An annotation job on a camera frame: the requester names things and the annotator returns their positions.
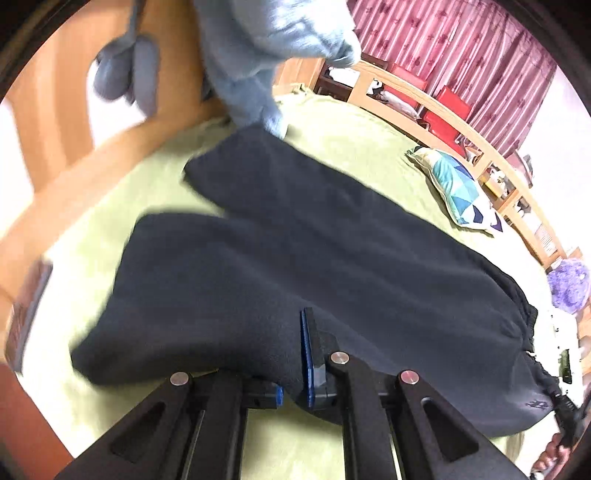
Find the wooden bed rail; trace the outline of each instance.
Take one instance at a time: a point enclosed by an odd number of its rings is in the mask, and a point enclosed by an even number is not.
[[[535,201],[529,187],[515,172],[513,167],[507,162],[503,156],[497,152],[497,150],[484,139],[481,134],[474,130],[464,120],[453,113],[449,108],[440,104],[435,98],[426,94],[422,90],[419,90],[414,85],[402,80],[395,75],[386,72],[368,62],[360,61],[357,65],[352,67],[354,70],[359,72],[359,79],[349,96],[348,103],[352,103],[361,108],[368,110],[369,112],[378,115],[384,120],[394,124],[396,127],[404,130],[406,133],[415,137],[419,142],[428,145],[431,148],[437,148],[443,150],[458,161],[460,161],[476,179],[483,176],[486,169],[494,164],[497,168],[505,173],[507,179],[515,186],[515,190],[506,198],[499,199],[495,202],[494,207],[505,219],[508,219],[513,224],[513,227],[519,232],[526,246],[531,251],[533,256],[538,259],[540,264],[547,269],[550,265],[559,258],[567,258],[566,252],[562,247],[562,244],[558,240],[554,229],[550,225],[550,222],[546,218],[546,215],[540,208],[540,205]],[[458,130],[464,135],[469,141],[474,143],[478,149],[482,152],[482,155],[478,158],[476,163],[471,164],[455,150],[450,148],[445,142],[438,139],[431,132],[421,127],[416,122],[407,118],[406,116],[398,113],[390,107],[372,99],[366,93],[373,80],[379,80],[380,82],[389,85],[404,95],[416,100],[419,104],[425,106],[428,110],[434,114],[440,116],[453,128]],[[532,212],[540,220],[544,229],[547,231],[552,243],[555,246],[555,251],[548,253],[544,249],[544,245],[540,239],[536,237],[534,232],[529,228],[526,222],[520,217],[517,210],[515,210],[515,204],[524,199],[530,206]]]

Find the green bedsheet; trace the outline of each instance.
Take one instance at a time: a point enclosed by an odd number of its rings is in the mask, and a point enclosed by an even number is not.
[[[517,280],[533,305],[550,305],[544,273],[512,229],[493,238],[450,221],[427,177],[404,155],[416,146],[414,141],[355,106],[309,91],[284,96],[280,104],[290,122],[290,144],[481,252]],[[181,180],[190,157],[211,149],[232,131],[226,120],[217,119],[181,133],[139,164],[47,253],[54,271],[31,330],[20,380],[74,456],[159,382],[95,387],[72,370],[69,349],[96,321],[139,216],[163,210],[223,213]],[[548,326],[538,322],[536,342],[549,344],[549,335]],[[505,439],[497,445],[507,450]],[[344,478],[340,429],[291,403],[280,411],[253,411],[242,477]]]

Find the black bracket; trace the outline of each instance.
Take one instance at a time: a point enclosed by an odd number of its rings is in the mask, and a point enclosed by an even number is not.
[[[347,480],[526,478],[418,373],[375,372],[318,332],[311,309],[300,320],[307,405],[340,411]],[[238,480],[248,409],[282,396],[235,372],[175,373],[56,479]]]

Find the purple plush toy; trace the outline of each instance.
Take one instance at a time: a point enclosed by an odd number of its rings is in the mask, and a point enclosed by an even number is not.
[[[575,258],[562,260],[556,270],[548,274],[552,303],[570,314],[583,308],[591,292],[589,267]]]

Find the pink curtain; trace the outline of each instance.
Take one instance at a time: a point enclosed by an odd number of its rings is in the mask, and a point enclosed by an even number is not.
[[[365,53],[472,105],[468,123],[502,155],[525,139],[556,71],[532,35],[492,0],[349,0]]]

